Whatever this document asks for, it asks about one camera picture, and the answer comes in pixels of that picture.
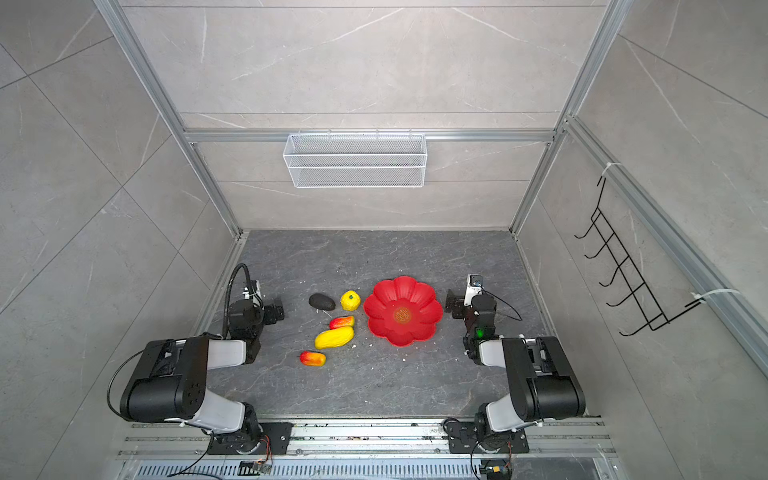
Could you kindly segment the black fake avocado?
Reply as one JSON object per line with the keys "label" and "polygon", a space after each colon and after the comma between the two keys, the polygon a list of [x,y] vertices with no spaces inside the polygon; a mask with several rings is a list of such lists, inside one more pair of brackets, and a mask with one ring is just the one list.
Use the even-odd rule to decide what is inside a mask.
{"label": "black fake avocado", "polygon": [[336,302],[333,298],[323,293],[313,293],[308,299],[309,305],[322,311],[333,311],[336,309]]}

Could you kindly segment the large yellow fake mango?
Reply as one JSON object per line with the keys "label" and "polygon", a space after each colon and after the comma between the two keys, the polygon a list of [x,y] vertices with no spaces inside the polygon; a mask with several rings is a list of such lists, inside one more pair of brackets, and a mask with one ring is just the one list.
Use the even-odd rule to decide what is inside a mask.
{"label": "large yellow fake mango", "polygon": [[339,327],[319,334],[314,341],[316,349],[338,348],[349,343],[355,336],[353,327]]}

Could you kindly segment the small yellow fake fruit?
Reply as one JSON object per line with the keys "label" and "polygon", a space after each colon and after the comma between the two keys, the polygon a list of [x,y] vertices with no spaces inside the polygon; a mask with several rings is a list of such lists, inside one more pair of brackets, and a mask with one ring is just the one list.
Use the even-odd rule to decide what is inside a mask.
{"label": "small yellow fake fruit", "polygon": [[343,310],[345,311],[356,311],[362,303],[360,295],[353,291],[349,290],[345,292],[341,298],[340,298],[340,305]]}

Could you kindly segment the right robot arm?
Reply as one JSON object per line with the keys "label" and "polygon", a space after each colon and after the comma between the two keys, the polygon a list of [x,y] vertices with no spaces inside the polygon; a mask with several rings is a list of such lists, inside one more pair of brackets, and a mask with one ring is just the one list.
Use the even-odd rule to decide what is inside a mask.
{"label": "right robot arm", "polygon": [[449,291],[444,310],[464,321],[467,357],[506,372],[508,393],[475,414],[477,439],[585,413],[585,394],[556,337],[501,337],[495,328],[497,298],[482,289],[463,299]]}

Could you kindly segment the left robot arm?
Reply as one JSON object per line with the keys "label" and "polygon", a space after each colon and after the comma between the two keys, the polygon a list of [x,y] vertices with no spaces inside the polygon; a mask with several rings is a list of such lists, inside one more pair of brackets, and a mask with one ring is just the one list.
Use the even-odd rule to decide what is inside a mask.
{"label": "left robot arm", "polygon": [[260,306],[248,298],[227,308],[229,338],[204,333],[149,342],[135,355],[138,362],[119,405],[110,410],[125,421],[190,425],[219,442],[227,436],[258,442],[263,429],[254,407],[212,392],[207,377],[212,370],[253,363],[263,328],[284,318],[279,299]]}

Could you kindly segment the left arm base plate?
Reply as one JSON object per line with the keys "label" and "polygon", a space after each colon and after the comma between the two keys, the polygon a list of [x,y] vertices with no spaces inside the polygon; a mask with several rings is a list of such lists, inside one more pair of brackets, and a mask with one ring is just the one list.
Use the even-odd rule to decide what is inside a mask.
{"label": "left arm base plate", "polygon": [[287,453],[294,424],[290,422],[261,423],[261,430],[251,432],[247,427],[227,434],[214,434],[208,455],[273,455]]}

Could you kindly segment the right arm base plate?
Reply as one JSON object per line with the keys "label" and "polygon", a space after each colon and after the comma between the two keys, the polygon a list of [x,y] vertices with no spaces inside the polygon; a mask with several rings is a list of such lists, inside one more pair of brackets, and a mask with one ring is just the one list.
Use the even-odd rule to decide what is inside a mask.
{"label": "right arm base plate", "polygon": [[530,451],[527,437],[522,430],[482,433],[473,422],[456,418],[443,420],[441,427],[452,454],[524,454]]}

